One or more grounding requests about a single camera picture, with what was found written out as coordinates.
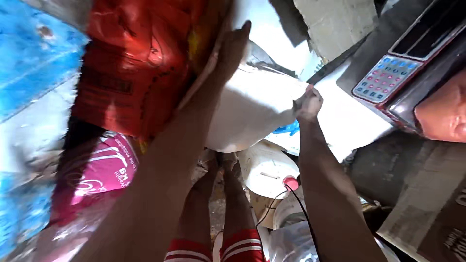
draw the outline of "black cable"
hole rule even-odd
[[[269,206],[268,209],[267,209],[267,213],[265,213],[265,216],[259,221],[259,223],[257,223],[256,227],[257,227],[259,224],[261,224],[262,221],[264,221],[264,219],[267,217],[268,212],[269,212],[270,209],[272,208],[272,205],[274,204],[275,200],[277,200],[277,198],[278,198],[279,196],[281,196],[282,194],[284,194],[284,193],[286,193],[286,192],[288,192],[288,190],[281,192],[280,194],[278,194],[278,195],[274,198],[274,200],[272,200],[272,203],[270,203],[270,206]]]
[[[322,261],[322,257],[321,257],[321,255],[320,255],[320,253],[319,253],[319,248],[317,248],[317,239],[315,238],[314,230],[312,229],[311,222],[309,221],[308,213],[307,213],[306,210],[304,209],[304,206],[302,205],[301,201],[299,200],[298,196],[297,196],[296,193],[293,191],[293,189],[291,189],[290,186],[288,186],[287,184],[284,184],[284,185],[285,185],[289,190],[291,190],[291,192],[293,193],[293,195],[295,195],[296,200],[298,200],[298,203],[299,203],[299,205],[301,206],[302,211],[304,212],[304,216],[306,216],[306,220],[308,221],[309,230],[311,231],[312,241],[314,242],[314,246],[315,246],[315,251],[317,252],[317,256],[319,257],[319,261]]]

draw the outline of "red button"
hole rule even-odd
[[[299,187],[298,181],[292,176],[285,177],[283,179],[283,184],[284,184],[283,186],[285,186],[285,185],[289,186],[293,191],[298,189],[298,187]]]

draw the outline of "scale keypad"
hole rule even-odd
[[[385,55],[357,84],[353,94],[374,103],[383,102],[420,66],[417,61]]]

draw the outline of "skin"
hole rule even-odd
[[[361,211],[354,185],[325,142],[317,120],[323,103],[309,86],[296,101],[304,200],[322,262],[386,262]]]
[[[215,70],[152,142],[132,183],[73,262],[162,261],[175,236],[213,111],[243,57],[251,22],[228,32]]]
[[[73,262],[162,261],[173,237],[210,246],[208,199],[219,168],[211,164],[191,191],[190,176],[204,148],[220,92],[242,58],[250,28],[246,23],[242,30],[226,34],[214,72],[155,138],[133,182]],[[325,142],[317,121],[322,97],[310,86],[295,105],[301,130],[302,187],[320,261],[386,262],[363,220],[353,184]],[[224,237],[228,238],[255,226],[235,169],[230,171],[231,163],[223,166]]]

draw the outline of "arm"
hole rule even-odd
[[[309,86],[296,103],[300,176],[320,261],[386,262],[363,219],[353,184],[325,142],[317,121],[322,97]]]
[[[124,195],[72,261],[162,261],[175,235],[213,111],[241,61],[251,24],[225,35],[214,72],[154,139]]]

